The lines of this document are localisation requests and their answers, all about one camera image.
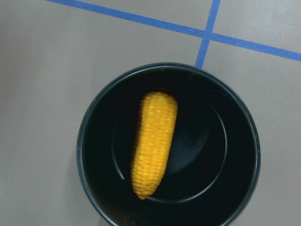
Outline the yellow plastic corn cob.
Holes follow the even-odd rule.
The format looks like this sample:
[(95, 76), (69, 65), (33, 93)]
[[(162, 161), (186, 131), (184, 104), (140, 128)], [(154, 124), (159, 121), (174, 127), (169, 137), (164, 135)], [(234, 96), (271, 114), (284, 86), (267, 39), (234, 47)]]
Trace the yellow plastic corn cob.
[(140, 200), (155, 193), (165, 174), (177, 112), (176, 99), (165, 92), (141, 100), (131, 161), (132, 188)]

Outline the blue saucepan with handle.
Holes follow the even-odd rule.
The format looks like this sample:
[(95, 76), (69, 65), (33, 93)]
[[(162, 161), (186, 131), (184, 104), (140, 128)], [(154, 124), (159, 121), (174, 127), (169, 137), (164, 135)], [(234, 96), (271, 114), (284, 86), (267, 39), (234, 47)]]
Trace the blue saucepan with handle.
[(111, 226), (228, 226), (260, 171), (253, 118), (193, 66), (128, 71), (91, 102), (77, 139), (83, 189)]

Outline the brown table mat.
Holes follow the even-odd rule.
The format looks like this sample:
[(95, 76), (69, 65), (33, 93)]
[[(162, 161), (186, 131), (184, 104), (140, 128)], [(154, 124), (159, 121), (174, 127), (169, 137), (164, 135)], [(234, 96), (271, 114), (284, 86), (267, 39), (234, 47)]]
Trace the brown table mat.
[(76, 139), (95, 95), (153, 62), (202, 67), (242, 97), (261, 173), (236, 226), (301, 223), (298, 0), (95, 0), (96, 13), (47, 0), (0, 3), (0, 223), (104, 226), (78, 176)]

